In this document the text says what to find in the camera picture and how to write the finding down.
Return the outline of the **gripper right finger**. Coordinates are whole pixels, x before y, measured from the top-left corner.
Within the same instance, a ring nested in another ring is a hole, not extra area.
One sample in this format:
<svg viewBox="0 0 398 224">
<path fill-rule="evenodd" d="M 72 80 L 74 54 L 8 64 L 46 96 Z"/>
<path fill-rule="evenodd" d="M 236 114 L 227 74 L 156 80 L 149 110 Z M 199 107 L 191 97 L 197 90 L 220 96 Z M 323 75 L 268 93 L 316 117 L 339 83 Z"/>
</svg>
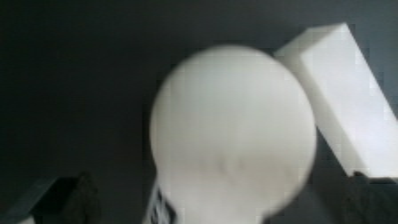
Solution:
<svg viewBox="0 0 398 224">
<path fill-rule="evenodd" d="M 358 171 L 346 178 L 342 224 L 398 224 L 396 178 L 371 178 Z"/>
</svg>

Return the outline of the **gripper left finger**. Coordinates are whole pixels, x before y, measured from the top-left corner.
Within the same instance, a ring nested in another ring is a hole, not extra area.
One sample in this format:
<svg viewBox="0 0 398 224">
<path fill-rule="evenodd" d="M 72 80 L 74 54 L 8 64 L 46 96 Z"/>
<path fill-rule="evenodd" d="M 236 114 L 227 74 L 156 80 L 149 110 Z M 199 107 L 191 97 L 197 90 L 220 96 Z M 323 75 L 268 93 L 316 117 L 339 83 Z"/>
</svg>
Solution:
<svg viewBox="0 0 398 224">
<path fill-rule="evenodd" d="M 101 204 L 90 175 L 40 181 L 17 208 L 16 224 L 99 224 Z"/>
</svg>

